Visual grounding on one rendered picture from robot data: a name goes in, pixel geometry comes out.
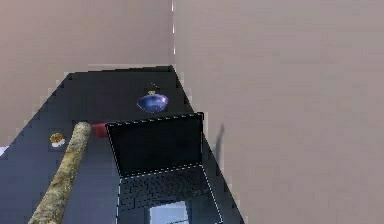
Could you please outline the small orange and white food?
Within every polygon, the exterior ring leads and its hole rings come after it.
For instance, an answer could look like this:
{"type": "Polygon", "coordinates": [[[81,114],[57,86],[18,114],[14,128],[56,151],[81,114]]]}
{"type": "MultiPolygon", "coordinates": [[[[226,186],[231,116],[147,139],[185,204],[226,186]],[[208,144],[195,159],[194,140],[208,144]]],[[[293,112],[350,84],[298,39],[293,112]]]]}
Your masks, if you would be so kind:
{"type": "Polygon", "coordinates": [[[50,142],[54,148],[61,147],[65,144],[65,138],[61,133],[53,133],[50,136],[50,142]]]}

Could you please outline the black open laptop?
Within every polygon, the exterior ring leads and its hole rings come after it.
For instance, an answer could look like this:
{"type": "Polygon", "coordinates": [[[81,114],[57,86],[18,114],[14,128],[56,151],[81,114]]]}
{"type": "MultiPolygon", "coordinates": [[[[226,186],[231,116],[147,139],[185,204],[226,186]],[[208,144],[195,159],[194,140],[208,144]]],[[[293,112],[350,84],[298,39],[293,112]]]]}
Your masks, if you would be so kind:
{"type": "Polygon", "coordinates": [[[116,224],[222,224],[203,166],[201,112],[106,125],[119,174],[116,224]]]}

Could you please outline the blue metal pan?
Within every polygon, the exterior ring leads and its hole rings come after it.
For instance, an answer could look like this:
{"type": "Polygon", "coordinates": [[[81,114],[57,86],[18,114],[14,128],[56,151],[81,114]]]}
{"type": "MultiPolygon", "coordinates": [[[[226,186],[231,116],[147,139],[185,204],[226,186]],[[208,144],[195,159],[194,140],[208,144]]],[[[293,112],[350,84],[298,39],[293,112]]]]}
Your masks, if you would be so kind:
{"type": "Polygon", "coordinates": [[[144,112],[158,113],[163,111],[169,103],[169,98],[160,93],[160,88],[152,83],[147,94],[137,100],[136,105],[144,112]]]}

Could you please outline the red flat object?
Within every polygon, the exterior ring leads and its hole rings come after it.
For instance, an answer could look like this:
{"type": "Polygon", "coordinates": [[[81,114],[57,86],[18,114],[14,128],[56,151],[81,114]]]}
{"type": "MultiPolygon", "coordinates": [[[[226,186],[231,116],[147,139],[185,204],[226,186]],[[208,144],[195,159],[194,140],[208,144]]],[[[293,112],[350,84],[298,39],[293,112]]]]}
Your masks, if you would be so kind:
{"type": "Polygon", "coordinates": [[[92,127],[98,138],[106,138],[108,136],[105,123],[93,124],[92,127]]]}

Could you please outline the dark table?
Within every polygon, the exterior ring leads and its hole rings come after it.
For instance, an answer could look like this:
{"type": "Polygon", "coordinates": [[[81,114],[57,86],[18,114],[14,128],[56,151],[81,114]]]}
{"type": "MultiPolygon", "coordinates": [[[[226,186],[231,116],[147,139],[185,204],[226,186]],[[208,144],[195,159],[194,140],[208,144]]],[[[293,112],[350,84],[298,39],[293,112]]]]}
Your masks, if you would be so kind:
{"type": "MultiPolygon", "coordinates": [[[[79,122],[119,123],[197,113],[171,66],[70,73],[0,156],[0,224],[28,224],[65,153],[53,133],[70,137],[79,122]],[[147,113],[137,100],[152,83],[169,98],[147,113]]],[[[223,218],[245,224],[204,135],[203,166],[223,218]]],[[[116,224],[119,174],[109,137],[90,133],[62,224],[116,224]]]]}

